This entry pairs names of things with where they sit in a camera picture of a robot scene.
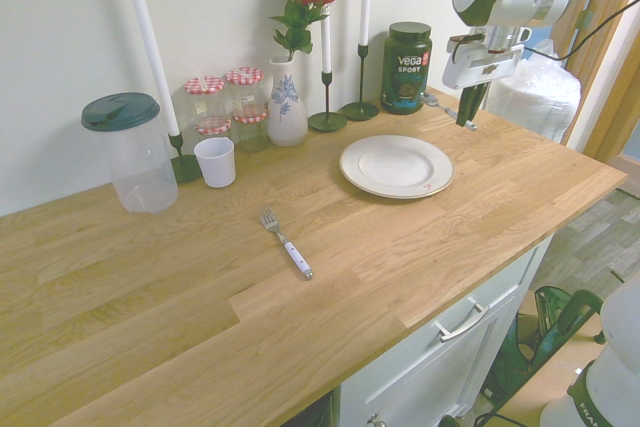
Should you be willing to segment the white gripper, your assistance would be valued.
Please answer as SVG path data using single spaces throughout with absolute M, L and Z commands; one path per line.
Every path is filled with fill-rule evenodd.
M 480 41 L 449 40 L 442 82 L 446 87 L 462 90 L 456 124 L 472 121 L 482 105 L 490 82 L 511 76 L 521 59 L 524 46 L 516 44 L 505 52 L 491 53 Z

